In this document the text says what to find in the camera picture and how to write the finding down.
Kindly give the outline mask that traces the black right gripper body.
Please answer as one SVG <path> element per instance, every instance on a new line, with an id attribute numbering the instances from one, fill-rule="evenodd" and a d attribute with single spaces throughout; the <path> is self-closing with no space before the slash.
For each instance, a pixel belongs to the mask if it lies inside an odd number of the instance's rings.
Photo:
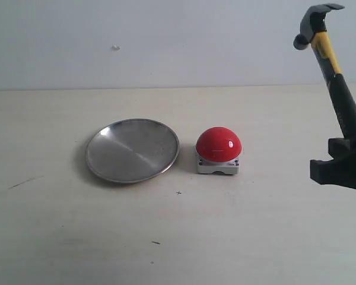
<path id="1" fill-rule="evenodd" d="M 310 179 L 356 190 L 356 138 L 330 138 L 328 154 L 331 160 L 310 160 Z"/>

